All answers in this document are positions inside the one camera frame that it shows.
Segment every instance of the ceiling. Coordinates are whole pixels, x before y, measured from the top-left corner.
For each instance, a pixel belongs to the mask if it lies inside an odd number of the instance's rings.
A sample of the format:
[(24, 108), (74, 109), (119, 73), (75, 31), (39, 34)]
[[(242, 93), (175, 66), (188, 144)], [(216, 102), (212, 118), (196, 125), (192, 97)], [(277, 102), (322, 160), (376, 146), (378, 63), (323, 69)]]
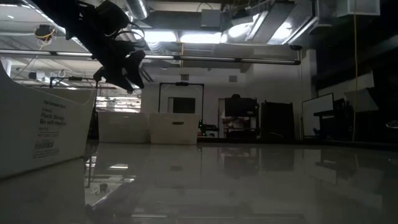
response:
[[(234, 1), (222, 1), (222, 0), (211, 0), (207, 1), (207, 4), (201, 4), (200, 2), (194, 2), (195, 0), (174, 0), (170, 1), (148, 1), (148, 5), (151, 9), (151, 14), (158, 12), (160, 15), (169, 12), (172, 15), (178, 13), (190, 13), (194, 17), (199, 16), (202, 9), (223, 9), (230, 10), (234, 8)], [(54, 34), (54, 38), (51, 44), (41, 47), (41, 42), (38, 42), (37, 38), (33, 35), (33, 31), (38, 28), (40, 24), (53, 25), (40, 11), (22, 6), (5, 6), (1, 5), (4, 0), (0, 0), (0, 49), (20, 49), (20, 50), (48, 50), (57, 52), (86, 52), (78, 42), (73, 40), (66, 40), (65, 34), (62, 30), (57, 29)], [(97, 0), (87, 0), (86, 2), (98, 5), (100, 2)], [(124, 8), (125, 1), (123, 0), (112, 0), (121, 8)], [(297, 14), (300, 19), (307, 17), (308, 2), (298, 0), (296, 7), (291, 12), (293, 15)], [(239, 5), (249, 4), (248, 1), (240, 1)], [(181, 22), (169, 21), (170, 24), (181, 24)], [(140, 26), (145, 27), (145, 24), (139, 21), (137, 22)], [(255, 44), (252, 42), (237, 42), (230, 44), (193, 44), (193, 43), (174, 43), (174, 42), (163, 42), (162, 47), (165, 49), (164, 54), (184, 54), (184, 55), (197, 55), (197, 56), (211, 56), (211, 57), (246, 57), (246, 58), (276, 58), (276, 59), (287, 59), (296, 60), (297, 53), (289, 48), (288, 45), (264, 45)], [(152, 49), (145, 49), (148, 54), (156, 54)], [(37, 57), (32, 59), (26, 57), (26, 55), (3, 55), (11, 60), (12, 70), (11, 77), (16, 76), (20, 69), (27, 66), (26, 71), (18, 75), (18, 79), (27, 79), (28, 71), (43, 70), (46, 74), (54, 72), (53, 74), (64, 70), (67, 75), (84, 75), (86, 77), (92, 76), (92, 74), (101, 67), (101, 64), (95, 60), (88, 58), (73, 58), (73, 57)], [(149, 75), (152, 76), (155, 82), (167, 82), (167, 80), (178, 80), (179, 74), (182, 72), (191, 73), (190, 68), (197, 68), (197, 71), (202, 72), (202, 77), (199, 80), (206, 82), (219, 83), (224, 82), (224, 78), (219, 79), (217, 76), (220, 74), (220, 69), (224, 69), (225, 73), (234, 71), (235, 74), (242, 74), (249, 69), (250, 64), (244, 63), (226, 63), (226, 62), (198, 62), (198, 61), (155, 61), (155, 60), (144, 60), (144, 66), (147, 68)], [(43, 84), (37, 81), (27, 81), (24, 83), (30, 84)]]

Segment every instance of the white wall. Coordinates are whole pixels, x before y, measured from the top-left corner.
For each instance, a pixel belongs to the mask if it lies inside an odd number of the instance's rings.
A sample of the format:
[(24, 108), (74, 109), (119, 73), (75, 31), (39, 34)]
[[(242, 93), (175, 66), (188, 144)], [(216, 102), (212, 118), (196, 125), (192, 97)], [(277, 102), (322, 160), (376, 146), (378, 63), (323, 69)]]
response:
[[(162, 89), (161, 96), (161, 112), (167, 111), (167, 101), (169, 97), (192, 97), (196, 99), (196, 111), (200, 114), (201, 110), (201, 87), (195, 89), (192, 86), (172, 86), (167, 90)], [(203, 107), (203, 119), (207, 124), (217, 125), (218, 120), (218, 99), (230, 97), (232, 94), (240, 94), (242, 97), (247, 96), (246, 90), (239, 86), (214, 86), (205, 85), (205, 106)], [(159, 84), (146, 85), (142, 90), (141, 112), (157, 113), (159, 99)]]
[(293, 103), (296, 138), (299, 138), (300, 85), (299, 66), (255, 64), (248, 75), (248, 95), (261, 104)]
[[(373, 72), (358, 77), (358, 90), (374, 87)], [(334, 94), (335, 100), (345, 98), (344, 93), (355, 91), (355, 79), (348, 80), (337, 85), (329, 86), (318, 91), (320, 96), (329, 93)]]
[[(237, 69), (215, 69), (208, 71), (202, 68), (185, 68), (181, 70), (150, 71), (151, 76), (159, 82), (179, 82), (179, 72), (190, 74), (197, 83), (205, 83), (204, 120), (208, 124), (217, 124), (218, 99), (232, 94), (242, 97), (257, 98), (258, 103), (265, 100), (274, 103), (293, 103), (296, 138), (300, 137), (300, 117), (302, 99), (311, 99), (314, 95), (311, 77), (316, 74), (315, 51), (307, 51), (302, 67), (299, 65), (262, 65), (254, 64), (244, 73)], [(238, 83), (229, 83), (228, 76), (237, 75)], [(197, 113), (201, 108), (201, 88), (171, 86), (162, 90), (161, 112), (167, 111), (169, 97), (193, 97), (197, 101)], [(157, 113), (159, 84), (146, 85), (142, 90), (141, 111)]]

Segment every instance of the box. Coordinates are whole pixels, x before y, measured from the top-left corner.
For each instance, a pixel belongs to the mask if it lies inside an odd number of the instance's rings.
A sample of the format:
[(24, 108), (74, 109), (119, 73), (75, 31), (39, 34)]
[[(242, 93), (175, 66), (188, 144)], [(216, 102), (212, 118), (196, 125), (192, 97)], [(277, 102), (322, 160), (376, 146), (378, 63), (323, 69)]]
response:
[(83, 169), (75, 159), (0, 181), (0, 223), (85, 223)]
[(31, 88), (0, 66), (0, 179), (84, 154), (95, 90)]
[(148, 143), (149, 122), (144, 113), (98, 112), (99, 141)]
[(149, 116), (152, 144), (196, 144), (199, 115), (152, 113)]

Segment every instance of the ceiling duct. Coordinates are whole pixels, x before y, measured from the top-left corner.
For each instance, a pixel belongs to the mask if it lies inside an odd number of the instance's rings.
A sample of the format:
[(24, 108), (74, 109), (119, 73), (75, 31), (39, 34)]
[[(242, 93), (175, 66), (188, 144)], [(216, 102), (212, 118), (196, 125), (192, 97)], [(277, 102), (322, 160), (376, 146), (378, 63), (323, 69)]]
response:
[(169, 51), (166, 52), (161, 42), (147, 42), (147, 45), (154, 54), (164, 55), (169, 53)]
[(353, 15), (380, 16), (380, 0), (337, 0), (337, 16)]
[(327, 33), (336, 19), (336, 0), (318, 0), (318, 21), (314, 24), (308, 34), (317, 35)]
[(256, 21), (256, 23), (260, 23), (260, 26), (257, 24), (252, 26), (250, 33), (253, 33), (254, 36), (252, 39), (248, 38), (248, 40), (255, 43), (268, 43), (279, 27), (284, 24), (294, 6), (295, 3), (291, 1), (276, 1), (263, 20), (261, 21), (261, 18), (259, 18)]
[(137, 20), (143, 20), (149, 15), (149, 7), (145, 0), (126, 0), (126, 7)]

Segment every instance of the computer screen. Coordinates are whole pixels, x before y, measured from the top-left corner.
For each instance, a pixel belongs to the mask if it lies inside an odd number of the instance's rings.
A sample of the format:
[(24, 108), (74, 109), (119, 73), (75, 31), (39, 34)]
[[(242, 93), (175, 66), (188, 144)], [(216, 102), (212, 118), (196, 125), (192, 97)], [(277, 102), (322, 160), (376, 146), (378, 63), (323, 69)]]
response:
[(225, 116), (245, 117), (256, 115), (257, 100), (253, 98), (226, 98)]

